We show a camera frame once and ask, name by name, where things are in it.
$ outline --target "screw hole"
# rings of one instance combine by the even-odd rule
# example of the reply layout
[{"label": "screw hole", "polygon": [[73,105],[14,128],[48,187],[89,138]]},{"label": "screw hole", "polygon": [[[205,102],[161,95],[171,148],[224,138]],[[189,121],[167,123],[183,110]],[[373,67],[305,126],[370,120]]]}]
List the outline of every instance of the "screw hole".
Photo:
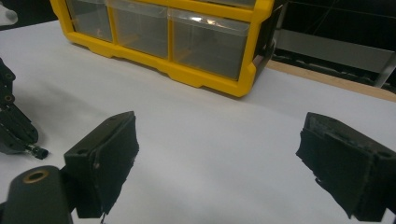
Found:
[{"label": "screw hole", "polygon": [[9,96],[9,95],[8,95],[8,96],[5,96],[4,99],[5,99],[6,101],[12,101],[12,97]]},{"label": "screw hole", "polygon": [[6,78],[12,79],[12,78],[14,78],[14,76],[12,76],[10,73],[7,73],[7,74],[6,74]]},{"label": "screw hole", "polygon": [[23,178],[23,182],[26,184],[33,184],[35,182],[38,182],[44,178],[46,178],[50,173],[46,170],[38,170],[35,172],[32,172],[31,174],[25,176]]}]

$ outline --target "plastic drawer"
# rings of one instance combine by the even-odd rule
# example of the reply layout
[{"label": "plastic drawer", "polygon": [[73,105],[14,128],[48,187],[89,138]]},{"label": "plastic drawer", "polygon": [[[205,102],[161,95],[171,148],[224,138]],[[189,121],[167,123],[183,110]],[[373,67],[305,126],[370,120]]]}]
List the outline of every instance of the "plastic drawer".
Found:
[{"label": "plastic drawer", "polygon": [[118,44],[161,58],[168,56],[167,7],[110,0]]},{"label": "plastic drawer", "polygon": [[173,8],[169,19],[176,63],[238,79],[248,23]]},{"label": "plastic drawer", "polygon": [[76,32],[112,41],[105,0],[67,0]]},{"label": "plastic drawer", "polygon": [[201,2],[219,3],[235,7],[248,7],[253,8],[256,0],[198,0]]}]

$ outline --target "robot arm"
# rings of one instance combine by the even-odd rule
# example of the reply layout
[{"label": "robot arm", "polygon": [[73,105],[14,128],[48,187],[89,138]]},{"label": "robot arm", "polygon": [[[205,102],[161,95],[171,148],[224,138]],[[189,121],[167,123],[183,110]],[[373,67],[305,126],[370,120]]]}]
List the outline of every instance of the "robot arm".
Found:
[{"label": "robot arm", "polygon": [[396,214],[396,153],[344,123],[308,113],[297,151],[349,217],[381,221]]},{"label": "robot arm", "polygon": [[42,160],[49,152],[35,145],[38,133],[31,121],[14,105],[12,82],[15,75],[0,58],[0,152],[28,152]]},{"label": "robot arm", "polygon": [[71,224],[108,214],[139,151],[134,112],[106,119],[64,154],[65,167],[41,166],[12,180],[1,224]]}]

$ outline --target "drawer organizer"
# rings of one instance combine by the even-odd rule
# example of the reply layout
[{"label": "drawer organizer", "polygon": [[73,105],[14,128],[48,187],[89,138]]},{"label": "drawer organizer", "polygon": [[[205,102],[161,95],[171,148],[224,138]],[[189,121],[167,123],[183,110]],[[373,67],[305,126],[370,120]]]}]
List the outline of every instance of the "drawer organizer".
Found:
[{"label": "drawer organizer", "polygon": [[64,35],[106,56],[234,96],[254,83],[254,59],[272,55],[284,1],[50,0]]}]

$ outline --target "white surface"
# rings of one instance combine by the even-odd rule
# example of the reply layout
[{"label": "white surface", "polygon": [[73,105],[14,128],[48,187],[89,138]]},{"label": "white surface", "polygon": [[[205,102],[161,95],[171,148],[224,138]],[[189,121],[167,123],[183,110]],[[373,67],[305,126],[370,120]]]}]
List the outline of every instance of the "white surface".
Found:
[{"label": "white surface", "polygon": [[[57,21],[0,32],[16,105],[50,155],[0,154],[9,182],[63,154],[107,117],[133,110],[140,152],[108,224],[359,223],[295,152],[308,111],[396,148],[396,104],[265,69],[249,95],[195,89],[69,43]],[[391,223],[387,211],[383,223]],[[75,223],[99,223],[78,219]]]}]

